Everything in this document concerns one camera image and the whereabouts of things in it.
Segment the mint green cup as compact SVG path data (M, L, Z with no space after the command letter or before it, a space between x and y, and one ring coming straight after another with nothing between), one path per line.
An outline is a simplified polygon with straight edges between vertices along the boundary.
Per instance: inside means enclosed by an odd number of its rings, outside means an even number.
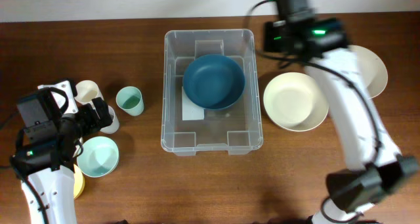
M142 93L136 87L127 86L120 89L115 100L120 109L131 116L139 116L144 111Z

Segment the cream bowl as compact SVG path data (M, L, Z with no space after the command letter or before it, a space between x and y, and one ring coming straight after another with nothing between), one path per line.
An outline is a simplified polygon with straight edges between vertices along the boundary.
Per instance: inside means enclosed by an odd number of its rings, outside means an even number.
M329 112L329 104L315 80L297 72L274 77L264 90L263 104L277 126L294 132L318 127Z
M350 45L357 56L358 68L371 98L380 95L388 83L388 72L384 62L373 51L359 45Z

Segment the dark blue bowl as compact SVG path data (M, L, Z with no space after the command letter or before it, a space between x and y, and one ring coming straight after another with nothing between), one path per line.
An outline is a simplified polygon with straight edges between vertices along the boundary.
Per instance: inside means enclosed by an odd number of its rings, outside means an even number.
M204 55L190 63L182 86L188 98L209 110L231 107L245 91L245 75L238 63L223 55Z

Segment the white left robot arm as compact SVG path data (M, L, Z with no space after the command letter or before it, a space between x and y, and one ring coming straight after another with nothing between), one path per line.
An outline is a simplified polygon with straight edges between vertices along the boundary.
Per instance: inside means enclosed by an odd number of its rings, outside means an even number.
M22 182L32 223L76 223L74 159L80 139L111 124L100 97L67 114L53 100L25 99L18 104L25 123L10 165Z

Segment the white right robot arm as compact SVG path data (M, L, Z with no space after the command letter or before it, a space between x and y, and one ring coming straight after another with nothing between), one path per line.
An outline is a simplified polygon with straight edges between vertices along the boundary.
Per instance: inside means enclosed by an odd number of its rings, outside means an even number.
M327 175L328 195L308 223L359 223L364 213L418 171L386 131L337 19L264 25L263 56L295 63L303 73L275 77L264 91L268 117L290 131L307 131L330 116L346 168Z

